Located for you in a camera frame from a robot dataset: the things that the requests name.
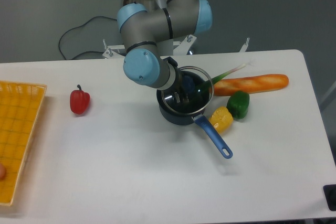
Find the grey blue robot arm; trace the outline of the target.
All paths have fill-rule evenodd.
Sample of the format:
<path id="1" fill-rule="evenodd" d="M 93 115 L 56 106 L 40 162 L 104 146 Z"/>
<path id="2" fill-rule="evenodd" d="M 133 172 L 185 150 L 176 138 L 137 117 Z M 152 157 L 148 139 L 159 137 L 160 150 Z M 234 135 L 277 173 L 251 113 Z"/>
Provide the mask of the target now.
<path id="1" fill-rule="evenodd" d="M 212 22 L 207 0 L 166 0 L 164 8 L 154 11 L 138 2 L 124 5 L 117 13 L 117 23 L 126 50 L 125 75 L 142 86 L 179 91 L 182 75 L 177 66 L 161 59 L 157 45 L 205 32 Z"/>

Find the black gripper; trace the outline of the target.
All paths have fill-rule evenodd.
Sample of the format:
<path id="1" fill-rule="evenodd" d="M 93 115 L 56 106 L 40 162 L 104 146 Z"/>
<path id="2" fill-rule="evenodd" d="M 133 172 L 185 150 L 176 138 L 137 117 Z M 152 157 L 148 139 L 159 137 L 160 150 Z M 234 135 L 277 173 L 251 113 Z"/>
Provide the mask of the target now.
<path id="1" fill-rule="evenodd" d="M 180 103 L 180 96 L 177 92 L 180 91 L 182 86 L 182 72 L 178 67 L 178 63 L 172 58 L 167 57 L 164 61 L 168 64 L 170 70 L 170 77 L 167 84 L 167 88 L 164 89 L 166 92 L 174 92 L 175 102 Z M 190 94 L 186 91 L 183 91 L 183 103 L 189 103 Z"/>

